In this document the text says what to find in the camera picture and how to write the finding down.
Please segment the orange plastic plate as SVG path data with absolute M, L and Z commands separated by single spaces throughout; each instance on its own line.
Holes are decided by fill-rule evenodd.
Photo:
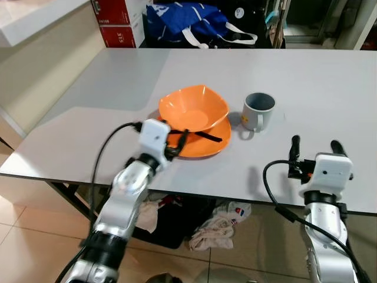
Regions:
M 201 113 L 180 117 L 177 121 L 167 119 L 168 124 L 173 129 L 178 130 L 178 134 L 170 134 L 167 138 L 168 146 L 175 147 L 180 139 L 180 133 L 184 129 L 197 130 L 204 127 L 205 134 L 212 135 L 221 139 L 221 141 L 213 141 L 205 137 L 200 137 L 198 132 L 192 132 L 188 135 L 186 145 L 180 153 L 183 158 L 203 158 L 219 153 L 229 145 L 232 135 L 231 124 L 226 117 L 214 120 L 208 118 Z

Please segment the thin black utensil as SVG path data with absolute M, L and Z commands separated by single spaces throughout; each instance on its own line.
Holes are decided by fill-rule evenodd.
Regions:
M 180 130 L 170 130 L 169 134 L 184 134 L 185 132 L 180 131 Z M 213 142 L 218 142 L 220 143 L 223 141 L 220 137 L 213 136 L 211 134 L 207 134 L 205 132 L 199 131 L 199 132 L 188 132 L 188 134 L 194 134 L 196 136 L 202 137 L 207 140 L 212 140 Z

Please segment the orange plastic bowl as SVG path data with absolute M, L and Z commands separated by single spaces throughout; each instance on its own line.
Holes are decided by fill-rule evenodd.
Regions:
M 229 115 L 230 108 L 218 92 L 197 84 L 162 97 L 158 111 L 173 129 L 198 132 L 219 124 Z

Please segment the grey mug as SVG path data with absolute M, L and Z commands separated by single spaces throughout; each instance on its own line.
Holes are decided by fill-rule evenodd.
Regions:
M 243 100 L 243 109 L 240 119 L 245 129 L 255 133 L 267 129 L 272 118 L 272 111 L 276 100 L 266 93 L 252 93 Z

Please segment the beige crumpled cloth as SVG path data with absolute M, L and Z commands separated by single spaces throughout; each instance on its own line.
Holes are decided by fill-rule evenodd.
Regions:
M 161 199 L 146 199 L 139 207 L 139 216 L 135 226 L 148 233 L 156 231 L 158 227 L 158 210 L 161 207 L 161 202 Z

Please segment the white packet red blue print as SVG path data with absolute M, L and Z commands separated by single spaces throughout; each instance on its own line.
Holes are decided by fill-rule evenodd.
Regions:
M 222 202 L 214 210 L 215 215 L 223 216 L 235 222 L 242 222 L 250 216 L 252 205 L 244 202 Z

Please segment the black floor bag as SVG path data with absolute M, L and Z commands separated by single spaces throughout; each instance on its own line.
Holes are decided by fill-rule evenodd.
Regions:
M 135 228 L 133 237 L 161 247 L 177 249 L 210 218 L 217 202 L 210 198 L 168 195 L 160 200 L 159 205 L 154 232 Z

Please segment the pink crumpled cloth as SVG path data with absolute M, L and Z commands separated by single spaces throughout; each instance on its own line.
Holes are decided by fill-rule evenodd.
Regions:
M 232 249 L 235 221 L 228 216 L 212 216 L 205 221 L 188 241 L 191 251 L 206 251 L 210 248 Z

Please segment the red cardboard box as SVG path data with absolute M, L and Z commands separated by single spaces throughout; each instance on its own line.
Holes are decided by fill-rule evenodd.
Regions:
M 130 26 L 153 0 L 90 0 L 100 26 Z
M 145 39 L 141 24 L 135 26 L 100 26 L 106 48 L 139 48 Z

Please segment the white framed doorway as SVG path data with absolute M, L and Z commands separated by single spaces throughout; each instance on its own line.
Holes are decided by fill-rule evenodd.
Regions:
M 359 50 L 376 16 L 377 0 L 290 0 L 283 35 L 289 48 Z

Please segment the black bag white round label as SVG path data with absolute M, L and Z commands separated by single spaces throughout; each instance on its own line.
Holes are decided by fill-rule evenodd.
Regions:
M 266 24 L 267 6 L 274 2 L 274 0 L 207 0 L 208 5 L 218 8 L 230 24 L 244 32 L 240 34 L 228 31 L 224 35 L 225 41 L 211 40 L 211 48 L 274 48 Z M 254 45 L 229 43 L 230 40 L 250 40 L 251 37 L 247 33 L 257 35 Z

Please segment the white high counter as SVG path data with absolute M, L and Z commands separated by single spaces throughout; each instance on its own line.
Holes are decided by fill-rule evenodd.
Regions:
M 89 0 L 0 0 L 0 48 L 11 48 Z

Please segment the dark metal table frame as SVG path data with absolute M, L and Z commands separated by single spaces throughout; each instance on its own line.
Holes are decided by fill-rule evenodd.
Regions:
M 92 188 L 91 185 L 66 184 L 51 181 L 45 181 L 45 183 L 68 202 L 68 204 L 72 205 L 78 212 L 89 219 L 91 223 L 96 221 L 95 212 L 92 211 L 92 203 L 94 203 L 94 194 L 97 191 L 97 186 Z

